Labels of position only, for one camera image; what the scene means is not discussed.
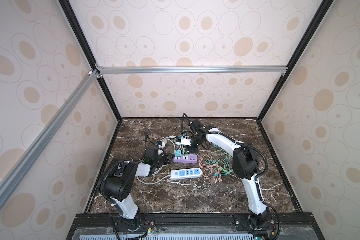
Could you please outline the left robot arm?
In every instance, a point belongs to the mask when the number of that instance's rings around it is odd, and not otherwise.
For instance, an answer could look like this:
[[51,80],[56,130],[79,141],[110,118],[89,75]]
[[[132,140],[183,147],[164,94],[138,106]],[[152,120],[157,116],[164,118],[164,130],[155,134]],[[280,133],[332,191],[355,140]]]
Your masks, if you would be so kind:
[[162,166],[172,163],[174,157],[153,145],[145,147],[139,160],[114,158],[99,179],[99,192],[117,208],[122,218],[134,220],[139,213],[131,195],[135,178],[152,176]]

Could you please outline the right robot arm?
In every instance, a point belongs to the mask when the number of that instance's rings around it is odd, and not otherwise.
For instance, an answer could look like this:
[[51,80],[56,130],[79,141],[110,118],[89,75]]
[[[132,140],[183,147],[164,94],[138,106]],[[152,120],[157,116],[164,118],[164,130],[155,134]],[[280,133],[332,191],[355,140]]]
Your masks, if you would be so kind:
[[235,140],[212,125],[202,125],[199,120],[191,120],[189,127],[194,134],[193,148],[208,141],[232,156],[233,172],[241,179],[248,198],[249,223],[254,230],[260,230],[269,220],[272,209],[264,200],[259,183],[269,167],[264,154],[251,143]]

